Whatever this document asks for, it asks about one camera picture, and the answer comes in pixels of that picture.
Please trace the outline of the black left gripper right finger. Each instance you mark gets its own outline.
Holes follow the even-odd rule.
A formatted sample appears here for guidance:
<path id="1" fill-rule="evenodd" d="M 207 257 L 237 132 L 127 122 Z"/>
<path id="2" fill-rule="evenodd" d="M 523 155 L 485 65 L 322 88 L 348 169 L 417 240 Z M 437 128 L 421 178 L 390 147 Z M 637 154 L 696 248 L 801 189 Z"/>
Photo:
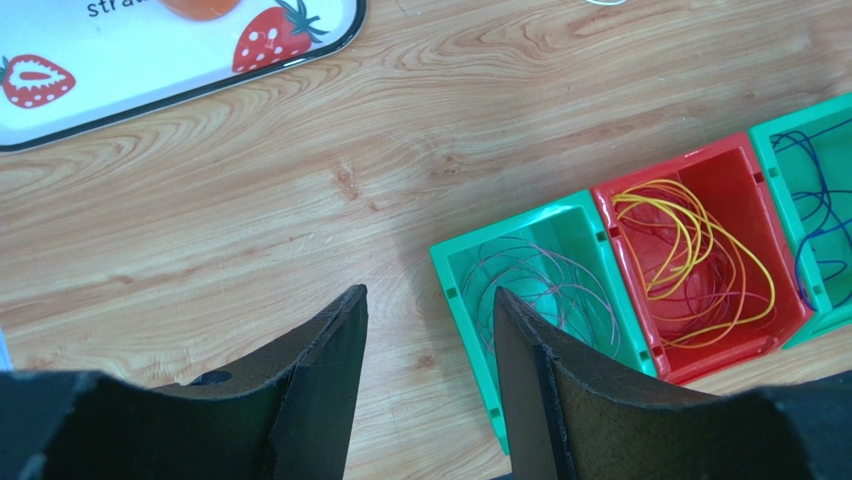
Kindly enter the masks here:
<path id="1" fill-rule="evenodd" d="M 851 375 L 715 396 L 633 370 L 505 288 L 495 351 L 515 479 L 847 479 Z"/>

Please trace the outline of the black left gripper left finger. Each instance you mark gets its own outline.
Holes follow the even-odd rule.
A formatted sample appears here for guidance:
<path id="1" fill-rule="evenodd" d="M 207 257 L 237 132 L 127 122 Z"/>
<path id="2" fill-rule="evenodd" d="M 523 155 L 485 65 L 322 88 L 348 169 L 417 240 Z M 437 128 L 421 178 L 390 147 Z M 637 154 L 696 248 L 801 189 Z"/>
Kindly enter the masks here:
<path id="1" fill-rule="evenodd" d="M 354 285 L 306 323 L 186 384 L 94 370 L 1 376 L 5 479 L 339 479 L 368 325 Z"/>

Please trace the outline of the left green plastic bin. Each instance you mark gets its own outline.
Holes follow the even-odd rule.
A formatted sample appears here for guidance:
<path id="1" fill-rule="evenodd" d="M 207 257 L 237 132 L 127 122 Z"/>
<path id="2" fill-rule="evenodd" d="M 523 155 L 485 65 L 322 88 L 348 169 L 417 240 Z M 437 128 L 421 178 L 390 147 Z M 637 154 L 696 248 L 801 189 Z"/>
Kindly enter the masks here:
<path id="1" fill-rule="evenodd" d="M 500 287 L 600 353 L 658 375 L 589 191 L 435 244 L 430 255 L 503 451 L 509 443 L 494 342 Z"/>

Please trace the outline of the green plastic bin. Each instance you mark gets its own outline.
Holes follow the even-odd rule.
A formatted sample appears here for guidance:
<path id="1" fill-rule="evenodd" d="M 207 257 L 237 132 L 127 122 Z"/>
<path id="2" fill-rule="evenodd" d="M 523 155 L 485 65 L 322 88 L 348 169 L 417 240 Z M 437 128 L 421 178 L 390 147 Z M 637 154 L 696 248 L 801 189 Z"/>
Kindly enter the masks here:
<path id="1" fill-rule="evenodd" d="M 851 322 L 851 96 L 748 134 L 793 256 L 795 291 L 812 315 L 791 348 Z"/>
<path id="2" fill-rule="evenodd" d="M 589 191 L 435 244 L 430 255 L 503 451 L 509 443 L 494 342 L 500 287 L 600 353 L 658 375 Z"/>

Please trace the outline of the red plastic bin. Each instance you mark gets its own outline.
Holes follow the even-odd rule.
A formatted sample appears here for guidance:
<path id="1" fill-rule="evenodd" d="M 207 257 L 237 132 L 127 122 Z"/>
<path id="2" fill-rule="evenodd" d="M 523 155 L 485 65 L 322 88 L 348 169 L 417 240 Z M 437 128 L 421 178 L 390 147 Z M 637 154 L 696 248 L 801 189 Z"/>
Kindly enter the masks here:
<path id="1" fill-rule="evenodd" d="M 592 196 L 661 379 L 686 384 L 766 355 L 809 319 L 745 133 Z"/>

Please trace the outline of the right green plastic bin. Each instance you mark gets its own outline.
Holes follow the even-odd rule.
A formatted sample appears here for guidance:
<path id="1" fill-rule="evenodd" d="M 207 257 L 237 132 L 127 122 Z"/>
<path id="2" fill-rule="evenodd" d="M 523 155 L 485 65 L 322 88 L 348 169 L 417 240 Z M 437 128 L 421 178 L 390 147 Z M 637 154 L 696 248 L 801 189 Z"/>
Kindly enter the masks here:
<path id="1" fill-rule="evenodd" d="M 793 256 L 795 291 L 812 315 L 791 348 L 851 322 L 851 96 L 748 134 Z"/>

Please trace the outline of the white strawberry tray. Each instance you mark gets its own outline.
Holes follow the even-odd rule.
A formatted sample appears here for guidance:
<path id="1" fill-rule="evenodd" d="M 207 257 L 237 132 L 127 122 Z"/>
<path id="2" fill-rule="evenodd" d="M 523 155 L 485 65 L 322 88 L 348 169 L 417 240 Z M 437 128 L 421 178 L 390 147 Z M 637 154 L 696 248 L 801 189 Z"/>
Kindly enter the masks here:
<path id="1" fill-rule="evenodd" d="M 5 1 L 1 149 L 39 147 L 333 54 L 363 1 L 240 1 L 211 21 L 159 1 Z"/>

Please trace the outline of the orange glass cup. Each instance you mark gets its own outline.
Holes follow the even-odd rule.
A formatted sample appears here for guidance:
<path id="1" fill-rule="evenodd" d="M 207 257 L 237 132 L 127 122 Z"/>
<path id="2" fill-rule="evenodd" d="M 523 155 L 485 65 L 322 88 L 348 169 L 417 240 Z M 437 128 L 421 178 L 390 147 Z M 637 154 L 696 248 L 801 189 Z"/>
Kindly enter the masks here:
<path id="1" fill-rule="evenodd" d="M 230 13 L 239 0 L 159 0 L 172 13 L 192 21 L 211 21 Z"/>

